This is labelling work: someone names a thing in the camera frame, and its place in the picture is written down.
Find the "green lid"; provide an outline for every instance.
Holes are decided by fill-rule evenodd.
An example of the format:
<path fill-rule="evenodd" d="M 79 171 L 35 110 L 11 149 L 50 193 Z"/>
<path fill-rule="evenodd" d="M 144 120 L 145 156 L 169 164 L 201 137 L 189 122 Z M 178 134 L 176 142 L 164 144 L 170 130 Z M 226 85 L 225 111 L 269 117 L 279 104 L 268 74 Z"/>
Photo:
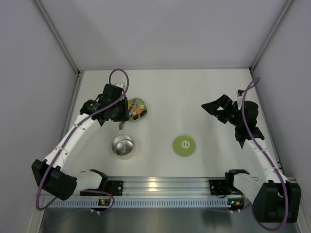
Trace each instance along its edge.
<path fill-rule="evenodd" d="M 188 157 L 195 151 L 195 142 L 189 136 L 179 136 L 173 142 L 173 149 L 179 156 Z"/>

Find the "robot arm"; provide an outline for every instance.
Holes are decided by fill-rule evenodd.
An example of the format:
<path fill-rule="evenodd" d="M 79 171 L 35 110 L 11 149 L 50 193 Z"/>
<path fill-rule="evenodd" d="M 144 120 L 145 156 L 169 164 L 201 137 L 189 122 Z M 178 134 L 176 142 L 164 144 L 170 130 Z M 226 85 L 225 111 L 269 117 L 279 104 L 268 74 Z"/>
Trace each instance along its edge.
<path fill-rule="evenodd" d="M 203 104 L 202 107 L 212 116 L 226 124 L 228 121 L 235 126 L 235 138 L 239 142 L 245 156 L 256 169 L 258 179 L 254 180 L 246 170 L 230 170 L 225 174 L 227 190 L 241 191 L 253 204 L 254 214 L 259 222 L 282 222 L 285 215 L 285 198 L 281 180 L 276 173 L 278 166 L 271 157 L 264 136 L 256 127 L 258 105 L 251 101 L 244 103 L 247 125 L 259 147 L 251 139 L 242 117 L 241 103 L 243 91 L 237 91 L 237 101 L 222 95 L 216 101 Z M 301 189 L 297 183 L 291 183 L 278 170 L 284 181 L 289 202 L 287 222 L 296 222 L 300 204 Z"/>
<path fill-rule="evenodd" d="M 85 120 L 93 113 L 120 98 L 124 91 L 121 86 L 124 85 L 120 83 L 116 85 L 106 84 L 103 93 L 96 100 L 88 100 L 84 103 L 72 128 L 55 149 L 43 161 L 34 161 L 32 171 L 38 186 L 49 165 L 52 164 L 52 168 L 43 184 L 43 189 L 57 198 L 67 200 L 74 192 L 80 192 L 85 189 L 104 191 L 107 183 L 107 176 L 104 173 L 97 170 L 81 172 L 75 176 L 70 176 L 68 173 L 84 144 L 105 121 L 120 122 L 119 128 L 122 129 L 125 122 L 129 120 L 131 111 L 136 106 L 131 106 L 128 109 L 126 96 L 113 107 Z"/>

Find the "white wall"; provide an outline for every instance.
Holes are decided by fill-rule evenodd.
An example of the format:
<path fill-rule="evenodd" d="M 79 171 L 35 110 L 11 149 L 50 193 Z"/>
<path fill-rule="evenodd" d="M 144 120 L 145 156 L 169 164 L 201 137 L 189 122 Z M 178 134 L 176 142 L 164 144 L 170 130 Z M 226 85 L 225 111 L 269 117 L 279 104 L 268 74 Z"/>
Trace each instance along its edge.
<path fill-rule="evenodd" d="M 42 0 L 81 70 L 249 67 L 286 0 Z"/>
<path fill-rule="evenodd" d="M 311 1 L 296 1 L 255 70 L 285 171 L 311 213 Z"/>
<path fill-rule="evenodd" d="M 59 141 L 75 75 L 30 0 L 1 0 L 0 29 L 0 232 L 23 233 L 31 164 Z"/>

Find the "white table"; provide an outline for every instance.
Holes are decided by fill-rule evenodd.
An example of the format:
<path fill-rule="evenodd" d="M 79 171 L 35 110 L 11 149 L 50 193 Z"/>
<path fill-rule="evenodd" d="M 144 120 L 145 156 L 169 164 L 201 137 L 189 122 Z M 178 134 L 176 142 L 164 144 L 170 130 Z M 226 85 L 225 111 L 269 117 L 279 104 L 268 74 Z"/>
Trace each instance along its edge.
<path fill-rule="evenodd" d="M 223 177 L 229 169 L 254 168 L 234 137 L 234 126 L 223 124 L 201 105 L 226 94 L 236 98 L 252 80 L 248 69 L 127 70 L 130 78 L 128 99 L 142 98 L 148 115 L 138 122 L 127 122 L 119 131 L 116 122 L 106 122 L 86 143 L 72 172 L 97 169 L 108 176 L 144 177 Z M 86 71 L 76 101 L 71 123 L 83 103 L 95 99 L 108 83 L 110 71 Z M 124 82 L 121 72 L 113 83 Z M 255 90 L 247 99 L 257 102 Z M 258 126 L 274 156 L 264 118 L 259 109 Z M 112 140 L 121 134 L 131 136 L 136 154 L 121 160 L 111 149 Z M 182 134 L 191 136 L 196 150 L 190 157 L 180 157 L 172 149 L 173 140 Z"/>

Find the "gray floor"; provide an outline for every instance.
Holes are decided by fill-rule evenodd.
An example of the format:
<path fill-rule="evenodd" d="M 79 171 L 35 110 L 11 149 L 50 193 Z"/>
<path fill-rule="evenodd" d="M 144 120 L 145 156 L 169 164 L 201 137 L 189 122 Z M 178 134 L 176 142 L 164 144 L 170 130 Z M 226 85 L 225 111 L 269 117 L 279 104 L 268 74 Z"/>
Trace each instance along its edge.
<path fill-rule="evenodd" d="M 241 214 L 219 213 L 199 208 L 114 209 L 98 216 L 84 211 L 59 224 L 77 209 L 48 209 L 40 233 L 263 233 L 251 210 Z M 47 227 L 57 227 L 51 231 Z M 275 227 L 277 224 L 266 224 Z M 287 224 L 280 233 L 298 233 L 296 224 Z"/>

